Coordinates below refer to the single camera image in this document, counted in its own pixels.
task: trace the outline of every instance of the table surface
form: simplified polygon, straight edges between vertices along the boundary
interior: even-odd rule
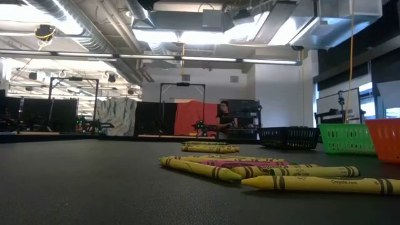
[[[369,156],[238,145],[241,156],[356,166],[400,179],[400,166]],[[0,224],[384,224],[400,197],[268,192],[159,166],[179,143],[50,141],[0,144]]]

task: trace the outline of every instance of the basket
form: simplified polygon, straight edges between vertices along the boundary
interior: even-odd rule
[[[379,160],[400,163],[400,119],[372,119],[366,123]]]
[[[315,149],[319,131],[308,127],[269,127],[258,129],[261,144],[278,149]]]
[[[376,155],[365,124],[320,124],[319,129],[329,154]]]

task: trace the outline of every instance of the green basket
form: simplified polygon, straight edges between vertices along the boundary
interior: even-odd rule
[[[376,155],[365,124],[320,124],[319,129],[328,154]]]

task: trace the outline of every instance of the person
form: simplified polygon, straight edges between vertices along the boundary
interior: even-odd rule
[[[221,101],[217,115],[217,130],[219,132],[218,138],[227,139],[228,135],[225,133],[226,129],[237,127],[238,119],[229,116],[228,101]]]

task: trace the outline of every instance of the dark shirt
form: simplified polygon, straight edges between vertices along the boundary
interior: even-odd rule
[[[228,113],[222,113],[222,112],[220,112],[218,115],[217,115],[217,118],[219,118],[219,123],[220,124],[227,124],[227,123],[231,123],[231,122],[234,122],[234,118],[232,118],[232,117],[229,117],[229,114]],[[225,131],[225,129],[228,129],[229,127],[225,127],[225,128],[222,128],[222,129],[220,129],[219,131],[221,131],[222,133]]]

